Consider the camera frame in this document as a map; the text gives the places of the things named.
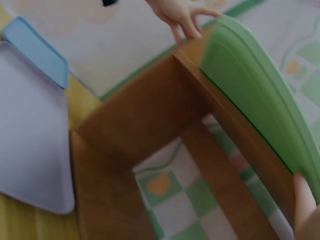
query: wooden box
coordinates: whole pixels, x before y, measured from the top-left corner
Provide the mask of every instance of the wooden box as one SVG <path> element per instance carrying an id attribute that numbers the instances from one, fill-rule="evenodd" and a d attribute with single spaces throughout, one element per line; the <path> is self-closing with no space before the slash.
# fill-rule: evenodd
<path id="1" fill-rule="evenodd" d="M 211 113 L 293 225 L 292 175 L 264 138 L 199 70 L 211 29 L 154 64 L 71 132 L 84 240 L 156 239 L 132 168 L 181 136 L 240 240 L 278 239 L 201 119 Z"/>

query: green lid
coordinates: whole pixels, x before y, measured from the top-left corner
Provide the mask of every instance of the green lid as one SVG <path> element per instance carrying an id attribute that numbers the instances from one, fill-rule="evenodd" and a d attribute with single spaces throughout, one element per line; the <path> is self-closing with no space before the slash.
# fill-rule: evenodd
<path id="1" fill-rule="evenodd" d="M 255 126 L 288 169 L 305 175 L 320 203 L 320 155 L 277 67 L 249 30 L 218 17 L 200 66 Z"/>

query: lavender tray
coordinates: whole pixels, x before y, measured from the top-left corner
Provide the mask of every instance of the lavender tray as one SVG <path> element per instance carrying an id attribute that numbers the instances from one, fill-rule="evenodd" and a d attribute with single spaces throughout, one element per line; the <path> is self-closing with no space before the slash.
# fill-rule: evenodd
<path id="1" fill-rule="evenodd" d="M 0 192 L 35 207 L 74 209 L 64 92 L 8 42 L 0 43 Z"/>

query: blue plastic lid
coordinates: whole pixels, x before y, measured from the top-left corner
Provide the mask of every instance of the blue plastic lid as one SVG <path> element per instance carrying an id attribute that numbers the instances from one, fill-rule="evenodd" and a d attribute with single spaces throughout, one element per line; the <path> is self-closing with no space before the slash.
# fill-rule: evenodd
<path id="1" fill-rule="evenodd" d="M 27 20 L 20 16 L 14 19 L 2 31 L 2 39 L 14 45 L 61 88 L 67 88 L 69 66 L 66 59 Z"/>

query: heart pattern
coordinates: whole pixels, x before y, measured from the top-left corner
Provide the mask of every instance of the heart pattern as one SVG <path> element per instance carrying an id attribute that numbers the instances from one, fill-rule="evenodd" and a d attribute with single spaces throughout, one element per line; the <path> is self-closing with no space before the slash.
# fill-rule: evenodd
<path id="1" fill-rule="evenodd" d="M 164 197 L 170 189 L 170 177 L 166 173 L 162 173 L 156 179 L 150 181 L 147 185 L 149 193 Z"/>

